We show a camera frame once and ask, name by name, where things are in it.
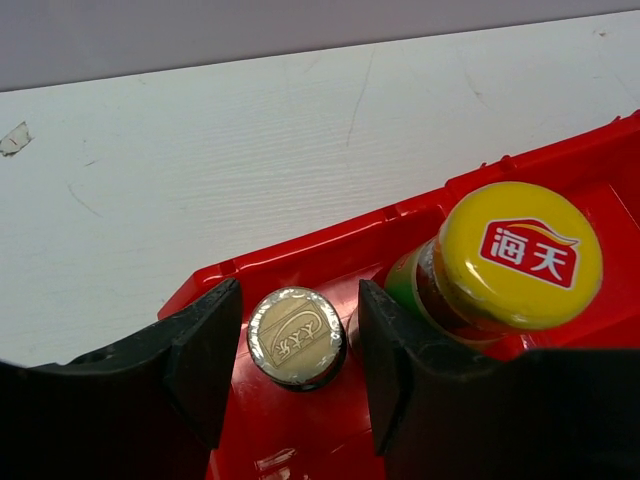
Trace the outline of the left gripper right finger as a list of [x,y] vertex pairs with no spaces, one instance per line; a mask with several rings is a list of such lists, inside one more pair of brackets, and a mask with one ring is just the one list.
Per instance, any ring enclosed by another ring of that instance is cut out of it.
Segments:
[[639,353],[475,351],[359,285],[374,449],[390,479],[635,479]]

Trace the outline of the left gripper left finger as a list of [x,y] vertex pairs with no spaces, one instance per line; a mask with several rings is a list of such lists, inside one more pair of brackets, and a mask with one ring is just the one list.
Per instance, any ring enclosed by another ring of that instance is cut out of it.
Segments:
[[228,279],[71,362],[1,366],[5,479],[202,479],[220,442],[242,321]]

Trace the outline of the small yellow-label dark bottle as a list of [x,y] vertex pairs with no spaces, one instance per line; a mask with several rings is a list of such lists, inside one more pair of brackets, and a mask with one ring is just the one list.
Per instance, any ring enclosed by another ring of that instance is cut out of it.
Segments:
[[247,346],[263,374],[294,392],[330,383],[347,353],[345,329],[331,302],[296,286],[275,290],[259,302],[248,321]]

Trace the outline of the yellow-cap sauce bottle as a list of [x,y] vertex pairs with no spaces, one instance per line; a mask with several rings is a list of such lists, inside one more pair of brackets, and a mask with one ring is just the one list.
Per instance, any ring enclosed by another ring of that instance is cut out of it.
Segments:
[[576,319],[602,281],[585,215],[548,188],[504,181],[462,198],[434,237],[396,261],[383,288],[440,333],[483,350]]

